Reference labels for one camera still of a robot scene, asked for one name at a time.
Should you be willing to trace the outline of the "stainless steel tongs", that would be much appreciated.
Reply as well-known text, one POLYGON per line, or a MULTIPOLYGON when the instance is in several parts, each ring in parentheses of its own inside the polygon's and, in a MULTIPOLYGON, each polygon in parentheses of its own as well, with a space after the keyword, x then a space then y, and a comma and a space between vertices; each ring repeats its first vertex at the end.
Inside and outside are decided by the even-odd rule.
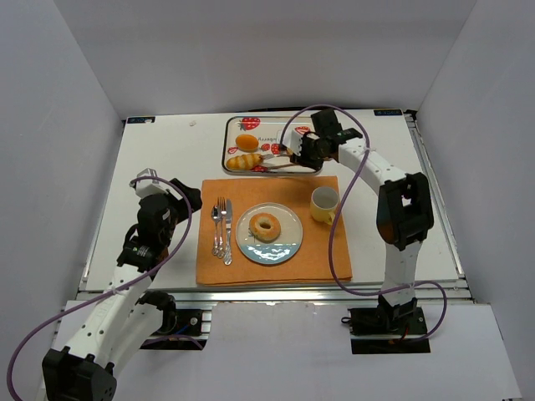
POLYGON ((282 153, 279 155, 262 155, 262 163, 260 166, 266 168, 267 170, 281 170, 296 167, 298 164, 293 160, 291 155, 282 153))

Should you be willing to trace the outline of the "striped long bread roll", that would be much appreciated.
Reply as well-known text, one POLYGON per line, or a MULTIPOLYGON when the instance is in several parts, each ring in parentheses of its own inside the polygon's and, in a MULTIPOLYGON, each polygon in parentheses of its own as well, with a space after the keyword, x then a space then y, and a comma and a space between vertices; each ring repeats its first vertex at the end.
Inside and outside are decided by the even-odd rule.
POLYGON ((263 156, 257 153, 237 155, 226 162, 226 167, 233 171, 248 171, 261 165, 263 160, 263 156))

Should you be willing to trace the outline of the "sugared bagel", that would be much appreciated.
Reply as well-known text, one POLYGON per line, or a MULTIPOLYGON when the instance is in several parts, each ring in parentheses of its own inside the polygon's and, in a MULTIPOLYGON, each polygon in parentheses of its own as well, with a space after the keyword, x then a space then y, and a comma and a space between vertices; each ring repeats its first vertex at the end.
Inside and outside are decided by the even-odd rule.
POLYGON ((249 221, 249 231, 259 241, 275 241, 281 234, 279 220, 269 213, 257 213, 249 221))

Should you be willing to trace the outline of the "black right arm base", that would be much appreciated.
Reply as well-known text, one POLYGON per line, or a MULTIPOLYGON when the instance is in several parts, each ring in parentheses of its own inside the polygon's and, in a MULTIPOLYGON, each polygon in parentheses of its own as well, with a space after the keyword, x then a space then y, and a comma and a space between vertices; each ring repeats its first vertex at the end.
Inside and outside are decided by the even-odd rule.
POLYGON ((357 307, 341 317, 349 329, 353 355, 424 354, 431 352, 425 316, 421 307, 390 325, 379 307, 357 307))

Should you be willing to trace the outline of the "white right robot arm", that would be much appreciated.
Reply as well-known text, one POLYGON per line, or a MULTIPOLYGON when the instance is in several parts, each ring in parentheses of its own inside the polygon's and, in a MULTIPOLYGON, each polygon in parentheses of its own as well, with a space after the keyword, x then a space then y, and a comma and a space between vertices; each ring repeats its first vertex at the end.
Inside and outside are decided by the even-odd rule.
POLYGON ((418 255, 434 225, 431 191, 422 173, 408 174, 373 150, 366 128, 344 129, 338 107, 320 105, 312 114, 313 130, 300 134, 286 124, 279 143, 294 164, 313 168, 334 160, 354 172, 355 180, 376 194, 375 224, 385 243, 385 278, 371 322, 391 331, 415 313, 418 255))

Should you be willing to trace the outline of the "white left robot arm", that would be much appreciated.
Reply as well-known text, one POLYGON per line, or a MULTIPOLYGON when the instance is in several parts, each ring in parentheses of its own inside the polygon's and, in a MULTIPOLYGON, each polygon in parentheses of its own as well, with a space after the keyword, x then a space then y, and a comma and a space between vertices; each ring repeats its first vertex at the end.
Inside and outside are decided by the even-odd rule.
POLYGON ((125 234, 108 287, 78 331, 43 358, 49 400, 111 400, 120 371, 148 337, 176 330, 175 298, 150 286, 174 254, 176 226, 201 209, 201 192, 147 173, 130 185, 140 198, 137 222, 125 234))

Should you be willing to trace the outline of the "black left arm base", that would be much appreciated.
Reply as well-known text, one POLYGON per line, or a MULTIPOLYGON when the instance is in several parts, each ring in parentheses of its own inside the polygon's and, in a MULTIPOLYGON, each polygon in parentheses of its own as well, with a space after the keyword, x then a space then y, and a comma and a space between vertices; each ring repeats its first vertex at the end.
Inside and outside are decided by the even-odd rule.
POLYGON ((193 307, 178 307, 168 293, 149 291, 135 305, 151 305, 160 313, 161 325, 141 345, 143 350, 201 351, 207 343, 210 313, 193 307))

